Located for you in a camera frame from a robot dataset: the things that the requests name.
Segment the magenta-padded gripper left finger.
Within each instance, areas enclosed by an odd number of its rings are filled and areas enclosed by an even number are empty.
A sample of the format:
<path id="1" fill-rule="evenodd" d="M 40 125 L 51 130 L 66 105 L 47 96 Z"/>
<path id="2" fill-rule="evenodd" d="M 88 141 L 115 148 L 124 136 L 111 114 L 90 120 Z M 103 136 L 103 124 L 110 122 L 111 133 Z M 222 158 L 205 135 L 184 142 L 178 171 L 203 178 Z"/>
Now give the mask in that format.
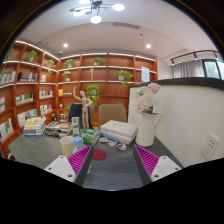
<path id="1" fill-rule="evenodd" d="M 93 146 L 89 145 L 68 157 L 59 156 L 45 168 L 45 171 L 82 186 L 93 154 Z"/>

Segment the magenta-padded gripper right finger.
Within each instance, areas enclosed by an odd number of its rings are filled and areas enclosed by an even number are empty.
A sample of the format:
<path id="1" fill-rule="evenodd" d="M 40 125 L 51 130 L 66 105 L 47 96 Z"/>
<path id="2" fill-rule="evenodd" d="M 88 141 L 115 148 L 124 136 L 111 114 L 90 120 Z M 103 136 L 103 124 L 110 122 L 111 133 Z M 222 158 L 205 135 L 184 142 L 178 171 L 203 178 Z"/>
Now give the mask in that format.
<path id="1" fill-rule="evenodd" d="M 133 155 L 144 185 L 181 170 L 168 156 L 157 156 L 138 145 L 134 146 Z"/>

